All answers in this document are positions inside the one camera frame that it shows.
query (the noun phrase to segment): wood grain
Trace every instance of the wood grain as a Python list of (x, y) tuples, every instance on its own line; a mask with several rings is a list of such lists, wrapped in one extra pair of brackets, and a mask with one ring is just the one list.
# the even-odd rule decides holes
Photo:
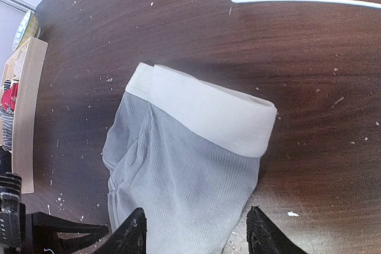
[(102, 146), (143, 61), (274, 102), (279, 119), (251, 201), (308, 253), (379, 253), (380, 11), (44, 0), (38, 16), (49, 48), (35, 120), (36, 193), (23, 197), (29, 211), (49, 205), (66, 219), (108, 223)]

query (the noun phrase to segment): wooden tray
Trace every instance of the wooden tray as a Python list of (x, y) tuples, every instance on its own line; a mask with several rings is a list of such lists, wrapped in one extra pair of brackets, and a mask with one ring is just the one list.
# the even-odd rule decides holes
[[(18, 93), (13, 121), (12, 172), (23, 178), (22, 193), (33, 193), (33, 133), (38, 88), (43, 61), (48, 43), (37, 38), (29, 38), (6, 62), (1, 80), (17, 79)], [(14, 66), (22, 65), (21, 73), (14, 74)], [(0, 99), (4, 93), (0, 90)], [(2, 139), (2, 121), (0, 119), (0, 144)]]

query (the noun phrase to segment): bowl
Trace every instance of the bowl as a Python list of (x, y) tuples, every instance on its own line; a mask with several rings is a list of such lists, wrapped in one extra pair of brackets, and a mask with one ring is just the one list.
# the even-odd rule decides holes
[(38, 26), (37, 17), (28, 10), (25, 13), (17, 31), (14, 36), (12, 50), (18, 49), (23, 43), (30, 37), (38, 37), (40, 35), (41, 28)]

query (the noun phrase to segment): dark wood surface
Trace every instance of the dark wood surface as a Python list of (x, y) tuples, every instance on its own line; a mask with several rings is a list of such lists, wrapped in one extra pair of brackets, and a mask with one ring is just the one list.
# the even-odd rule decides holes
[(43, 0), (38, 16), (49, 47), (35, 121), (36, 192), (23, 196), (30, 212), (49, 205), (52, 215), (108, 223), (101, 151), (143, 61), (274, 102), (279, 119), (254, 202), (308, 253), (380, 252), (381, 11)]

